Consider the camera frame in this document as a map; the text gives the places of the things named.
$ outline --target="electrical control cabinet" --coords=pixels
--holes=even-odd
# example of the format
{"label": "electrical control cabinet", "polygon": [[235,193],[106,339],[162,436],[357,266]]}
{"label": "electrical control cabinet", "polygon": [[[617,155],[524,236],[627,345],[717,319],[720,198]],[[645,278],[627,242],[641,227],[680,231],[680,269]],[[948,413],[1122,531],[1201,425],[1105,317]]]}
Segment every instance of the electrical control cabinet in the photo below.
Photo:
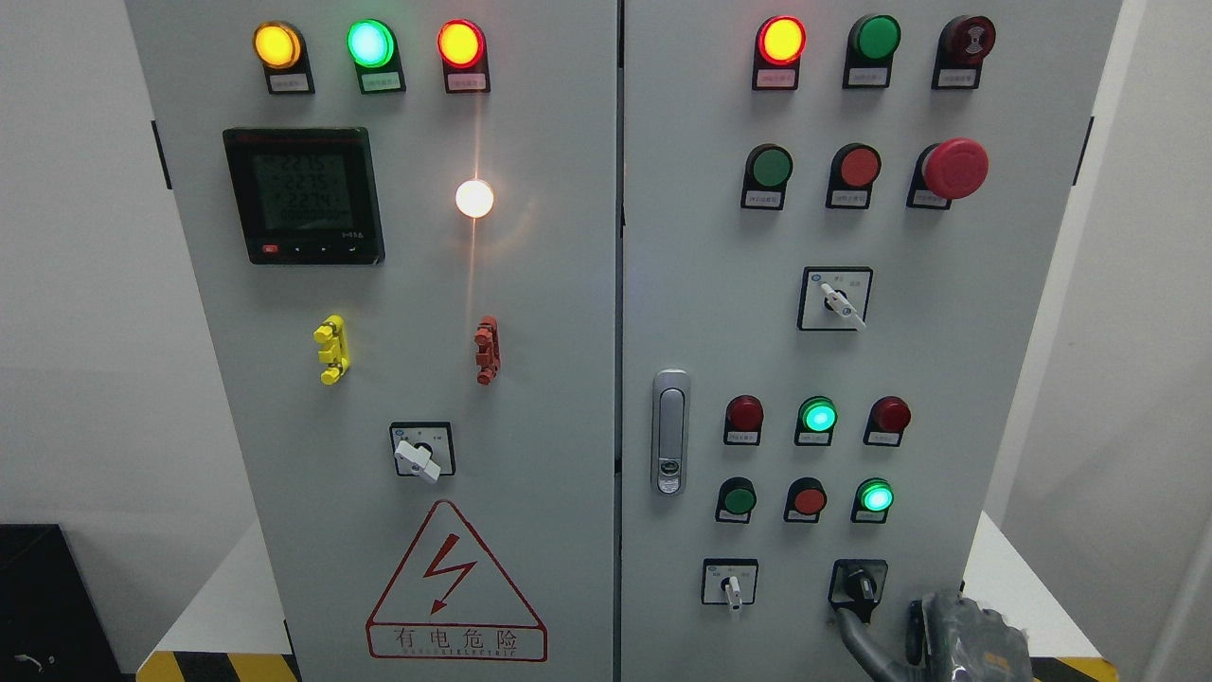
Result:
{"label": "electrical control cabinet", "polygon": [[127,8],[303,677],[611,680],[616,2]]}
{"label": "electrical control cabinet", "polygon": [[959,588],[1119,4],[902,5],[127,0],[304,678],[857,682]]}
{"label": "electrical control cabinet", "polygon": [[[830,624],[852,574],[890,652],[911,600],[960,588],[1117,11],[627,2],[624,682],[858,682]],[[795,57],[784,15],[795,87],[759,90],[755,52]],[[761,145],[793,161],[765,182]],[[781,210],[737,201],[755,180]],[[650,474],[670,371],[675,495]],[[839,560],[865,573],[839,564],[835,595]]]}

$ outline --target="green indicator light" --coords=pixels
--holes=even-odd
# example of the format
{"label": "green indicator light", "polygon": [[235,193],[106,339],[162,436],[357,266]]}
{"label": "green indicator light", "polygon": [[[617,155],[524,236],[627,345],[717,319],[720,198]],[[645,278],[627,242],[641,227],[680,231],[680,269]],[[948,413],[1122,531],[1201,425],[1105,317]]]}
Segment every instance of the green indicator light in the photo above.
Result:
{"label": "green indicator light", "polygon": [[868,511],[881,512],[892,506],[892,487],[882,478],[869,481],[859,488],[858,499]]}
{"label": "green indicator light", "polygon": [[821,434],[833,429],[837,422],[837,411],[834,409],[833,401],[829,399],[813,399],[804,406],[800,419],[804,422],[805,429]]}
{"label": "green indicator light", "polygon": [[856,36],[858,52],[868,59],[887,59],[901,45],[901,24],[887,15],[863,22]]}
{"label": "green indicator light", "polygon": [[758,497],[753,494],[751,491],[745,491],[744,488],[737,488],[730,491],[727,495],[724,497],[724,509],[728,514],[743,515],[754,511],[758,506]]}
{"label": "green indicator light", "polygon": [[754,159],[754,179],[762,187],[778,187],[791,177],[791,156],[782,149],[766,149]]}
{"label": "green indicator light", "polygon": [[395,55],[395,38],[391,30],[375,19],[362,19],[349,27],[345,36],[349,53],[360,67],[377,69]]}

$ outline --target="red triangle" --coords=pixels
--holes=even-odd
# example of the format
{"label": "red triangle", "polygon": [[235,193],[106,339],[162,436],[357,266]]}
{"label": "red triangle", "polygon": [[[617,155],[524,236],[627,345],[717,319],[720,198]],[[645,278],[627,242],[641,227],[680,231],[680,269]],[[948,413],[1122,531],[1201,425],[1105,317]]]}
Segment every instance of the red triangle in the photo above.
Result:
{"label": "red triangle", "polygon": [[366,643],[373,658],[547,660],[543,620],[450,500],[417,529],[366,620]]}

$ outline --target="glowing white light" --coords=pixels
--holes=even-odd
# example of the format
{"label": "glowing white light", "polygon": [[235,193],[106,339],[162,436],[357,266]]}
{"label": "glowing white light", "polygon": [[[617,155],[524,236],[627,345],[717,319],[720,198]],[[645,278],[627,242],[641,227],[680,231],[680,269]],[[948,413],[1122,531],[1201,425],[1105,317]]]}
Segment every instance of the glowing white light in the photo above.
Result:
{"label": "glowing white light", "polygon": [[492,210],[492,187],[482,179],[469,179],[454,190],[454,205],[469,218],[482,218]]}

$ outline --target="white floor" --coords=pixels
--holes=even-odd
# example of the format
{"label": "white floor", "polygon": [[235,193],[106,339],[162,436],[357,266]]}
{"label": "white floor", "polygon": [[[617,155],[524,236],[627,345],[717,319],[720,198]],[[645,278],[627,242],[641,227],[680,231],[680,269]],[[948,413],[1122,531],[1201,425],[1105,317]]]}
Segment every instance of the white floor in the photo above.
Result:
{"label": "white floor", "polygon": [[[1034,657],[1102,658],[984,514],[964,574],[965,594],[1027,631]],[[288,653],[282,603],[261,523],[253,522],[158,651]]]}

